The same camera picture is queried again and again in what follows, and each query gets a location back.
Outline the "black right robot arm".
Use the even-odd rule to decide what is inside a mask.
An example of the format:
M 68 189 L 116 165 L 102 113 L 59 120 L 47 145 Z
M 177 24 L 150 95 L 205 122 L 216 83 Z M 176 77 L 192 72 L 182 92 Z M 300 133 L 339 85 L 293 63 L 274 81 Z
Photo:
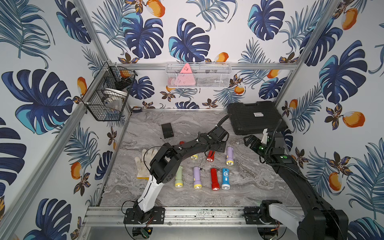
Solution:
M 254 135 L 244 137 L 244 144 L 271 166 L 291 189 L 303 210 L 300 215 L 277 200 L 263 200 L 259 207 L 260 220 L 279 222 L 296 233 L 300 240 L 345 240 L 348 216 L 333 208 L 300 172 L 294 159 L 283 153 L 281 137 L 268 137 L 263 143 Z

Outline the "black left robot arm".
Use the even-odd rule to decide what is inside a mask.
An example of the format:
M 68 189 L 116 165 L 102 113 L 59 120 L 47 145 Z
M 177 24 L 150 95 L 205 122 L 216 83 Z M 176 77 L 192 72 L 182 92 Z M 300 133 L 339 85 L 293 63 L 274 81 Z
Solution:
M 144 192 L 134 203 L 134 219 L 141 224 L 149 220 L 163 185 L 176 177 L 183 160 L 209 151 L 223 153 L 228 139 L 229 133 L 223 127 L 215 126 L 182 145 L 163 144 L 150 162 L 150 177 Z

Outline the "purple flashlight back right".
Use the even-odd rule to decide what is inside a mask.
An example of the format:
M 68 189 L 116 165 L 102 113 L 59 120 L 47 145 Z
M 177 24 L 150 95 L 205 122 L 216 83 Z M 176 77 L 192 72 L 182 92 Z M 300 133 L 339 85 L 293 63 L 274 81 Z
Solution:
M 234 165 L 234 149 L 232 147 L 227 147 L 226 165 L 227 166 Z

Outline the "red flashlight front row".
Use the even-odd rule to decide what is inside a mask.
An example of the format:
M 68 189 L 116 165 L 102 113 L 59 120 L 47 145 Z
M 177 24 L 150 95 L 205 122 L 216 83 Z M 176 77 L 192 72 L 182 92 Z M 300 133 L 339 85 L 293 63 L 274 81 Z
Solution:
M 218 173 L 216 168 L 211 168 L 211 180 L 212 180 L 212 190 L 218 191 L 221 187 L 218 182 Z

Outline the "blue flashlight front right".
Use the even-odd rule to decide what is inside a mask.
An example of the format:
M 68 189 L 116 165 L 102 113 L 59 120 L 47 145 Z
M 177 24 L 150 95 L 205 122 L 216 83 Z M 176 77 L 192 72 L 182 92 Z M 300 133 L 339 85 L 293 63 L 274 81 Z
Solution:
M 231 188 L 230 181 L 229 181 L 229 169 L 223 168 L 223 182 L 222 182 L 222 189 L 223 190 L 229 190 Z

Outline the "purple flashlight front row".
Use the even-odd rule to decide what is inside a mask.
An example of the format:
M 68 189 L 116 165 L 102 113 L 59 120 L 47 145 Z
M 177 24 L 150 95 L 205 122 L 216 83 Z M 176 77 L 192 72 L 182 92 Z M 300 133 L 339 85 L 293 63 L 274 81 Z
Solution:
M 200 167 L 194 167 L 194 189 L 198 190 L 202 188 L 202 181 L 200 175 Z

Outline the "green flashlight front left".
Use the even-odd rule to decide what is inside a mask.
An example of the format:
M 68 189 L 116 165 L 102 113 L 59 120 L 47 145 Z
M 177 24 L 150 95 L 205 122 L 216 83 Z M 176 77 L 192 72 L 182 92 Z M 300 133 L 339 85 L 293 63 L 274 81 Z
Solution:
M 175 178 L 175 187 L 176 188 L 182 188 L 184 185 L 183 182 L 183 167 L 179 166 L 177 173 L 176 173 L 176 178 Z

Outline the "large black tool case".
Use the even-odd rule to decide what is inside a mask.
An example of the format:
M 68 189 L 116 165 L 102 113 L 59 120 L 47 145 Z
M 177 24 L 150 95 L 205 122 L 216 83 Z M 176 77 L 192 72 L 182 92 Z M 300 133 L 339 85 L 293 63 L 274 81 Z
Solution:
M 262 134 L 264 129 L 281 132 L 287 124 L 271 101 L 252 104 L 231 103 L 227 106 L 230 121 L 236 135 Z

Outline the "small black box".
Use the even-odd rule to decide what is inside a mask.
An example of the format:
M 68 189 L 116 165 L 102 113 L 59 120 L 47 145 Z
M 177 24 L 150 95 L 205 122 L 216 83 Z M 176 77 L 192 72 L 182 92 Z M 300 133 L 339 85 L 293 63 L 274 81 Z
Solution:
M 174 136 L 174 131 L 171 123 L 162 124 L 161 127 L 165 139 L 172 138 Z

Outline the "pink triangle item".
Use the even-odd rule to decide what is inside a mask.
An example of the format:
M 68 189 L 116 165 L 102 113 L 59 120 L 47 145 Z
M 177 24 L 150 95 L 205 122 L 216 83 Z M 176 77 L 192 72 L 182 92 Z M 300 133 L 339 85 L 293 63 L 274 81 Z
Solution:
M 176 77 L 177 87 L 195 86 L 196 79 L 189 63 L 186 63 Z

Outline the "white work glove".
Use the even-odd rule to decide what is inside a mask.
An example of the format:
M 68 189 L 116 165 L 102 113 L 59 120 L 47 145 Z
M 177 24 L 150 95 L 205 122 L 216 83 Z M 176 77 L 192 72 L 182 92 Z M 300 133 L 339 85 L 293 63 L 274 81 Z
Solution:
M 135 157 L 135 162 L 138 170 L 137 179 L 143 179 L 143 180 L 149 179 L 150 172 L 146 163 L 149 164 L 157 153 L 158 153 L 158 150 L 156 149 L 150 149 L 148 151 L 146 149 L 143 149 L 142 157 L 141 158 Z

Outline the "black tape roll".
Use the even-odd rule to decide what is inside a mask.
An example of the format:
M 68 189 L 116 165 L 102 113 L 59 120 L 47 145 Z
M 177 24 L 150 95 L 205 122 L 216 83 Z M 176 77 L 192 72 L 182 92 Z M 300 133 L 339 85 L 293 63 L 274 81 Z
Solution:
M 140 113 L 143 111 L 143 108 L 142 107 L 138 107 L 138 106 L 134 106 L 132 108 L 132 113 Z

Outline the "clear mesh wall tray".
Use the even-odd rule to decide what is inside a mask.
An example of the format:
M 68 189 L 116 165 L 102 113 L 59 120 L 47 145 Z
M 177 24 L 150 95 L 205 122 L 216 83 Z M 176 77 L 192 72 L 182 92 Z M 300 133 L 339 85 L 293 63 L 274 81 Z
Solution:
M 230 84 L 232 66 L 229 63 L 189 63 L 196 79 L 195 86 L 177 87 L 176 77 L 186 63 L 167 63 L 167 86 L 170 88 L 227 88 Z

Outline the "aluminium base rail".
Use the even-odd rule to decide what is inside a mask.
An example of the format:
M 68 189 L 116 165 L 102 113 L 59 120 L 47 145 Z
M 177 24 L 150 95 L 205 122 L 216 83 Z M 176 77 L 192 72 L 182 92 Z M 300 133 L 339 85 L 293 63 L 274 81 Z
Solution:
M 278 222 L 261 221 L 257 207 L 158 207 L 150 217 L 152 227 L 266 227 Z M 87 227 L 145 227 L 133 217 L 131 207 L 89 207 Z

